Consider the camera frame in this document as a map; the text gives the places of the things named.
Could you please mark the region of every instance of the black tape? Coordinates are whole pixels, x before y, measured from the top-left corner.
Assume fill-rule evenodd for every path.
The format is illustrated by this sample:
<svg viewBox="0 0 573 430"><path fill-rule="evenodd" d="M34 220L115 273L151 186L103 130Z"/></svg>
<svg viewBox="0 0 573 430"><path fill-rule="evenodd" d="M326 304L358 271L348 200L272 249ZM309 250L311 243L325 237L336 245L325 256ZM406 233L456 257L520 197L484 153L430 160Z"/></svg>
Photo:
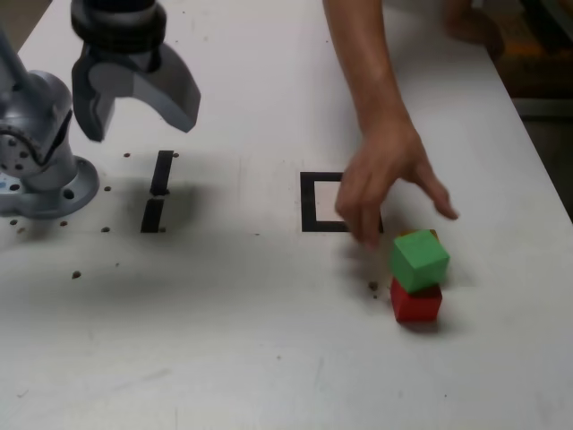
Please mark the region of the black tape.
<svg viewBox="0 0 573 430"><path fill-rule="evenodd" d="M167 184L171 173L171 163L173 162L172 150L161 150L158 154L158 161L155 164L155 173L151 180L150 193L154 197L158 195L168 195Z"/></svg>
<svg viewBox="0 0 573 430"><path fill-rule="evenodd" d="M163 212L163 199L149 199L143 212L141 222L142 233L158 233L161 222L161 212Z"/></svg>
<svg viewBox="0 0 573 430"><path fill-rule="evenodd" d="M315 182L341 182L342 173L301 172L301 217L303 232L346 233L348 227L344 221L318 221L316 219ZM382 219L379 230L384 233Z"/></svg>

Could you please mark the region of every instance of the floor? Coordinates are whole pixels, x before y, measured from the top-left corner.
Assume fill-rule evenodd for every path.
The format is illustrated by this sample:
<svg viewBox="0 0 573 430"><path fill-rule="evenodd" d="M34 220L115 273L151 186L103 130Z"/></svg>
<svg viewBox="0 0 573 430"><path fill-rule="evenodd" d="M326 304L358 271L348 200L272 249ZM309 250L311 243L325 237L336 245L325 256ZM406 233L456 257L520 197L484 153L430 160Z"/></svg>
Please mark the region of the floor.
<svg viewBox="0 0 573 430"><path fill-rule="evenodd" d="M0 0L0 22L16 49L46 11L51 0ZM519 10L518 0L485 0L496 13ZM573 219L573 123L524 122L569 216Z"/></svg>

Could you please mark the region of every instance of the stacked blocks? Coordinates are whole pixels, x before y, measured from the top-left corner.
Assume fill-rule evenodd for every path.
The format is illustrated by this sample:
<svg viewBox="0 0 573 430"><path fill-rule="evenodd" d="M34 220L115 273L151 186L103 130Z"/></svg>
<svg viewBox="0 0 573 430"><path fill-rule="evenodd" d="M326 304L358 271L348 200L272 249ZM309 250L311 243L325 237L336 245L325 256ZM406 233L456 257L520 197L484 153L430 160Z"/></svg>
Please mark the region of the stacked blocks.
<svg viewBox="0 0 573 430"><path fill-rule="evenodd" d="M446 276L449 255L435 231L407 232L394 241L390 290L399 323L434 321L441 303L439 284Z"/></svg>

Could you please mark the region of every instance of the black square marker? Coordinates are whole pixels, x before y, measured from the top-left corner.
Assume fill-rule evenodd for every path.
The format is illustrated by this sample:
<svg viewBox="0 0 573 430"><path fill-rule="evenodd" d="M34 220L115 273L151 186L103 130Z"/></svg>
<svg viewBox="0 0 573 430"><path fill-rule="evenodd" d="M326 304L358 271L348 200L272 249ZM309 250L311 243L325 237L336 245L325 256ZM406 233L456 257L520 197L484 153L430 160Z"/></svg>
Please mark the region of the black square marker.
<svg viewBox="0 0 573 430"><path fill-rule="evenodd" d="M301 214L303 232L346 233L348 227L344 221L318 221L316 219L316 182L341 182L342 173L301 172ZM382 219L380 232L384 233Z"/></svg>

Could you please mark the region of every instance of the white table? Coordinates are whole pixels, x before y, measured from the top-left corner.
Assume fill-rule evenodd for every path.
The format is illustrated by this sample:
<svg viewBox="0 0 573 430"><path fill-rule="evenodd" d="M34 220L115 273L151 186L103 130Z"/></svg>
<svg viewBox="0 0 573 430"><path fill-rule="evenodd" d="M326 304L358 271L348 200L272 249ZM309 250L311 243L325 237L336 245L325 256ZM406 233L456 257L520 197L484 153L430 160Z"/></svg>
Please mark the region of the white table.
<svg viewBox="0 0 573 430"><path fill-rule="evenodd" d="M0 223L0 428L571 428L573 227L485 52L388 9L401 89L461 218L398 184L366 255L301 232L299 173L342 171L360 141L321 2L164 3L199 124L179 133L134 101L101 145L74 123L112 191L64 228ZM21 56L70 84L68 4ZM158 150L180 154L167 232L143 235ZM452 254L435 330L399 326L386 296L408 227Z"/></svg>

